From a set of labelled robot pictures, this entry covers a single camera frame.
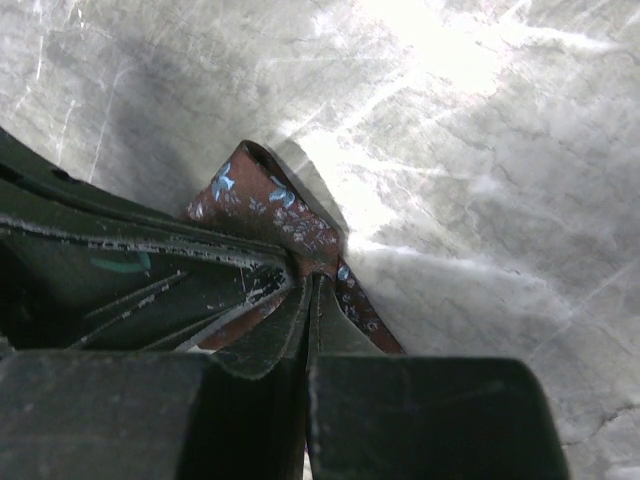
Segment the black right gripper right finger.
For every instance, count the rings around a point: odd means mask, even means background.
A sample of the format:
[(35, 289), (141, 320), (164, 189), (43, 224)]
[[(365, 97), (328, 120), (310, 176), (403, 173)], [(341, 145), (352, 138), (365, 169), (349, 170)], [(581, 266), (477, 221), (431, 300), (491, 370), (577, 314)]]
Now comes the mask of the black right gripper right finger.
[(566, 479), (543, 388), (522, 361), (386, 354), (316, 276), (307, 445), (317, 479)]

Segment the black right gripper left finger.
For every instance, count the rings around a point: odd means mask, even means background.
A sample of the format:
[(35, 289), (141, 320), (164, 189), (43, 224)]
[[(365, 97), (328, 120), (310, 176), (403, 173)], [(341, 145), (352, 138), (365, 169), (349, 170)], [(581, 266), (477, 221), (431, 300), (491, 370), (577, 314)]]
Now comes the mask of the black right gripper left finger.
[(311, 286), (215, 355), (25, 351), (1, 363), (5, 479), (299, 479)]

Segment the brown floral necktie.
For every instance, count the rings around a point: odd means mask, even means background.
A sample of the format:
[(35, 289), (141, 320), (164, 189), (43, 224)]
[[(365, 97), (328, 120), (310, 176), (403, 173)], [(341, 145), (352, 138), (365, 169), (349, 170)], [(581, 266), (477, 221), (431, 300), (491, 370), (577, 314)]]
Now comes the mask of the brown floral necktie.
[(314, 345), (329, 341), (324, 327), (344, 320), (367, 344), (386, 354), (404, 349), (367, 298), (340, 254), (341, 238), (296, 190), (270, 151), (243, 140), (182, 219), (206, 229), (284, 248), (294, 276), (310, 286)]

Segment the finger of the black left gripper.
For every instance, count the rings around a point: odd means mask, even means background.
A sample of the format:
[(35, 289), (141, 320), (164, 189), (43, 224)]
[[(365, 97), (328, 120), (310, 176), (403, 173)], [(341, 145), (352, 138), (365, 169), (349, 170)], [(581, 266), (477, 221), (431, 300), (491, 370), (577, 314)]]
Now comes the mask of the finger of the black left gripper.
[(280, 247), (179, 221), (112, 195), (1, 131), (1, 226), (88, 248), (142, 251), (227, 265), (287, 265)]
[(171, 350), (292, 283), (284, 258), (211, 244), (1, 235), (1, 331), (18, 349)]

